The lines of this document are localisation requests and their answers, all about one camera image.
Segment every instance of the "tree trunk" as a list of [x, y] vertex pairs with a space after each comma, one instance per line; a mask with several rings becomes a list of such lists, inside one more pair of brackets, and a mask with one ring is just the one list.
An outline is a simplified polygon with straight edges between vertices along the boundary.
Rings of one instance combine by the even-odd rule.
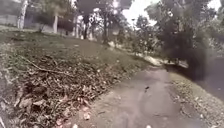
[[103, 14], [103, 43], [108, 44], [108, 38], [107, 38], [107, 13], [104, 12]]
[[58, 13], [55, 12], [54, 14], [54, 24], [53, 24], [54, 33], [58, 32]]
[[74, 18], [73, 18], [73, 31], [72, 31], [72, 36], [75, 36], [76, 38], [79, 38], [78, 37], [78, 22], [77, 22], [78, 18], [77, 18], [77, 15], [74, 15]]
[[87, 39], [87, 32], [88, 32], [88, 24], [85, 24], [85, 30], [84, 30], [84, 33], [83, 33], [83, 38], [84, 39]]
[[18, 16], [18, 21], [17, 21], [17, 28], [19, 28], [19, 29], [24, 28], [24, 20], [25, 20], [25, 16], [26, 16], [27, 6], [28, 6], [28, 0], [23, 0], [21, 11], [20, 11], [20, 14]]

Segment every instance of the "fallen leaves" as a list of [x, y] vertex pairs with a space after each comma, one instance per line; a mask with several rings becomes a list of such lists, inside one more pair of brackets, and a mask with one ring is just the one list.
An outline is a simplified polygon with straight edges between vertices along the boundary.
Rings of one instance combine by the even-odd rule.
[[71, 64], [45, 57], [36, 62], [25, 59], [25, 63], [27, 72], [20, 76], [14, 103], [14, 113], [20, 119], [15, 125], [25, 128], [37, 122], [44, 127], [61, 127], [81, 106], [87, 106], [83, 118], [89, 120], [90, 102], [122, 78], [113, 65], [108, 69], [108, 65], [91, 63], [89, 59], [77, 58]]

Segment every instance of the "soil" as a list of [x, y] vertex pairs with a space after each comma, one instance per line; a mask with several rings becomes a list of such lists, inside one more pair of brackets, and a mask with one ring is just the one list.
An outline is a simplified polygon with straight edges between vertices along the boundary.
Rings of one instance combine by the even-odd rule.
[[4, 30], [0, 46], [1, 116], [12, 128], [56, 127], [149, 66], [97, 42], [35, 32]]
[[[163, 69], [140, 72], [119, 85], [68, 122], [80, 128], [207, 127], [197, 112], [180, 99]], [[89, 120], [83, 117], [86, 112]]]

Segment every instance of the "hillside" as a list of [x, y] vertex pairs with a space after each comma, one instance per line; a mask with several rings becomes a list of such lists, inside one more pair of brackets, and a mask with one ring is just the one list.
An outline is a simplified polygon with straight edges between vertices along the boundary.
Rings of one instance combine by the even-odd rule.
[[11, 127], [53, 127], [148, 63], [96, 42], [0, 32], [1, 107]]

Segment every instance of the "leaf litter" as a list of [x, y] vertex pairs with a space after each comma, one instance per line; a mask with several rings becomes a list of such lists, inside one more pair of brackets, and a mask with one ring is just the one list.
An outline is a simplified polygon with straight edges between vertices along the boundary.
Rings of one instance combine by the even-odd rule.
[[74, 54], [71, 60], [48, 55], [36, 45], [34, 50], [41, 54], [33, 54], [32, 47], [12, 54], [7, 65], [16, 78], [12, 82], [15, 95], [11, 100], [3, 95], [1, 108], [13, 128], [60, 128], [83, 106], [86, 111], [83, 118], [89, 120], [92, 101], [146, 65], [126, 65], [117, 59], [116, 63], [106, 63], [99, 56], [79, 54]]
[[[56, 62], [44, 58], [44, 63], [31, 62], [21, 57], [27, 71], [19, 77], [16, 101], [13, 104], [14, 127], [58, 127], [76, 114], [82, 106], [105, 93], [126, 76], [126, 72], [113, 71], [113, 66], [94, 64], [91, 60], [77, 59], [73, 67], [69, 62]], [[83, 115], [90, 119], [90, 113]]]

